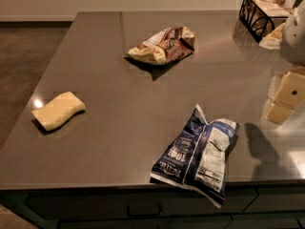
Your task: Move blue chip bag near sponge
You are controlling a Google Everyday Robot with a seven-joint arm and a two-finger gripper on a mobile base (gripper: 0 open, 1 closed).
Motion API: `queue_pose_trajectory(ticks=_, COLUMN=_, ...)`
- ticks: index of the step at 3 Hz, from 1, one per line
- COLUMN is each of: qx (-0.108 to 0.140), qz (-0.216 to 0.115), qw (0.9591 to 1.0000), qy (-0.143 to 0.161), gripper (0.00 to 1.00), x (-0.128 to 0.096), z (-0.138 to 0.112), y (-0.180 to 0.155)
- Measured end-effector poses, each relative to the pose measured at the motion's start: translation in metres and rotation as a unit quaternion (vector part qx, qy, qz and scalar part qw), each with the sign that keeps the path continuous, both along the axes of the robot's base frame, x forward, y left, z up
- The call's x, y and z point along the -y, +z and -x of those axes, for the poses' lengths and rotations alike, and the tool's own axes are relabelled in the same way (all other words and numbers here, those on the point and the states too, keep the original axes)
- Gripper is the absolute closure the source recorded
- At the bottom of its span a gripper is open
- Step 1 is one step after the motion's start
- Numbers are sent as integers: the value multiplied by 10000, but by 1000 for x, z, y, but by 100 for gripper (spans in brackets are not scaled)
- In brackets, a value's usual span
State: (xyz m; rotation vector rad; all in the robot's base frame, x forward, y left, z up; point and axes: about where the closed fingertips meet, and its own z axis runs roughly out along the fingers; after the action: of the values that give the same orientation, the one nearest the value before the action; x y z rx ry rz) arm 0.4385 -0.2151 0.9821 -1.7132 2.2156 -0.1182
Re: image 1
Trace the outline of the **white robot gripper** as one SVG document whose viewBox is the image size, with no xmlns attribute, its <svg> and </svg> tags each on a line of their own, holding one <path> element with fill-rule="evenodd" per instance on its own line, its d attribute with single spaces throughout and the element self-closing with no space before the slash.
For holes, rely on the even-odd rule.
<svg viewBox="0 0 305 229">
<path fill-rule="evenodd" d="M 281 34 L 280 53 L 294 65 L 305 65 L 305 0 L 295 0 Z M 264 116 L 270 122 L 282 124 L 304 101 L 305 69 L 291 69 L 282 76 L 274 96 L 274 102 L 279 105 L 268 102 Z"/>
</svg>

